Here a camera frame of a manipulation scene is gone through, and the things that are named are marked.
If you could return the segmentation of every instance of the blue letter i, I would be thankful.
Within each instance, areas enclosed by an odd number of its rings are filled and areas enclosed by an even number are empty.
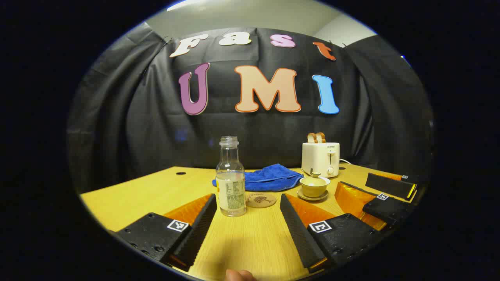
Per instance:
[[[332,91],[332,79],[322,75],[313,75],[312,79],[317,82],[319,96],[321,97],[321,104],[318,106],[319,111],[325,114],[339,113],[339,108],[335,105],[334,92]]]

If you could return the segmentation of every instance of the light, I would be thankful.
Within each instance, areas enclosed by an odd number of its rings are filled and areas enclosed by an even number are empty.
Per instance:
[[[181,8],[181,7],[184,7],[184,6],[187,6],[187,5],[191,5],[191,4],[195,4],[195,3],[198,3],[198,2],[201,2],[203,0],[184,0],[182,2],[179,2],[175,5],[172,5],[170,7],[168,7],[166,9],[166,11],[172,11],[173,9],[177,9],[177,8]]]

